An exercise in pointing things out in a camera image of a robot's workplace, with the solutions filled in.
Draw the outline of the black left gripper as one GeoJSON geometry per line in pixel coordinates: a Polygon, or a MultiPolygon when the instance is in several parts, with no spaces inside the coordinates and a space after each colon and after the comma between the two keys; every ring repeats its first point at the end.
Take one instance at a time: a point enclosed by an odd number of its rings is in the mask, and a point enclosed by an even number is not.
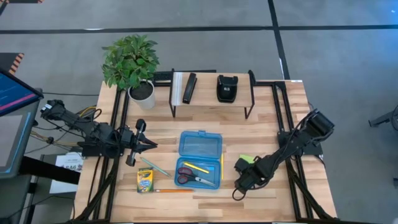
{"type": "Polygon", "coordinates": [[[135,156],[136,154],[141,154],[142,152],[149,150],[149,149],[154,149],[155,146],[158,144],[145,138],[141,137],[142,132],[144,128],[146,127],[146,122],[143,119],[138,119],[136,123],[136,128],[138,130],[137,134],[134,134],[133,131],[131,131],[128,127],[123,127],[121,130],[121,144],[123,148],[128,148],[131,150],[130,154],[128,155],[126,159],[126,164],[128,166],[135,166],[136,159],[135,156]]]}

